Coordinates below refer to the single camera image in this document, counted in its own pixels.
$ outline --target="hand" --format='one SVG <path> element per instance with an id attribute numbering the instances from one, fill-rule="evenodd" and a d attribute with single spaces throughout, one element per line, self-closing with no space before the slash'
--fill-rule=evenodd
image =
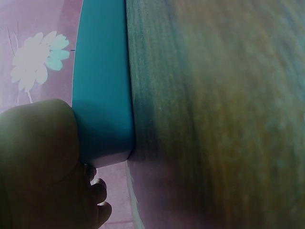
<path id="1" fill-rule="evenodd" d="M 106 185 L 101 179 L 90 185 L 96 170 L 81 165 L 78 155 L 76 121 L 65 102 L 38 102 L 0 115 L 0 203 L 7 203 L 0 209 L 10 218 L 6 223 L 13 229 L 102 225 L 112 211 L 104 202 Z"/>

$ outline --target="finger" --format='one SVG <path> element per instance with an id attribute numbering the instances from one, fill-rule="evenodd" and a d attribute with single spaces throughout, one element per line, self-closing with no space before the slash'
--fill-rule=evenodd
<path id="1" fill-rule="evenodd" d="M 93 194 L 96 199 L 96 204 L 102 203 L 107 198 L 106 183 L 102 179 L 97 179 L 91 186 Z"/>
<path id="2" fill-rule="evenodd" d="M 101 205 L 98 205 L 98 210 L 99 210 L 99 221 L 98 221 L 98 226 L 100 227 L 103 225 L 110 217 L 112 213 L 112 207 L 109 203 L 103 202 Z"/>
<path id="3" fill-rule="evenodd" d="M 96 168 L 94 168 L 91 165 L 84 165 L 84 173 L 85 176 L 89 178 L 90 181 L 92 181 L 96 175 Z"/>

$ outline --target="teal plastic edge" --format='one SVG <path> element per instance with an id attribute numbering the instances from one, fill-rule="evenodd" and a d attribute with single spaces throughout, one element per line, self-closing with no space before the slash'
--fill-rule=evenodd
<path id="1" fill-rule="evenodd" d="M 75 49 L 72 108 L 80 161 L 102 167 L 134 146 L 124 0 L 84 0 Z"/>

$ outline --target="white flower print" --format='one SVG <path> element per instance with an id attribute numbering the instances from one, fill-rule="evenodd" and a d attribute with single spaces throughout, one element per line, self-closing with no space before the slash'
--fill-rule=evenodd
<path id="1" fill-rule="evenodd" d="M 12 83 L 19 81 L 19 90 L 29 91 L 35 81 L 39 84 L 46 82 L 48 78 L 47 68 L 54 71 L 62 69 L 62 60 L 69 58 L 70 53 L 63 50 L 69 45 L 69 41 L 62 34 L 57 35 L 56 31 L 50 32 L 43 37 L 43 33 L 37 33 L 29 37 L 22 48 L 19 48 L 13 63 L 15 67 L 11 71 Z"/>

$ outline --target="wood grain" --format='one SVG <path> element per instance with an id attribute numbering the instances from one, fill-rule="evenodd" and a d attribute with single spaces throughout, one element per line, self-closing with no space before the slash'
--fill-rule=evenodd
<path id="1" fill-rule="evenodd" d="M 305 1 L 127 0 L 146 229 L 305 227 Z"/>

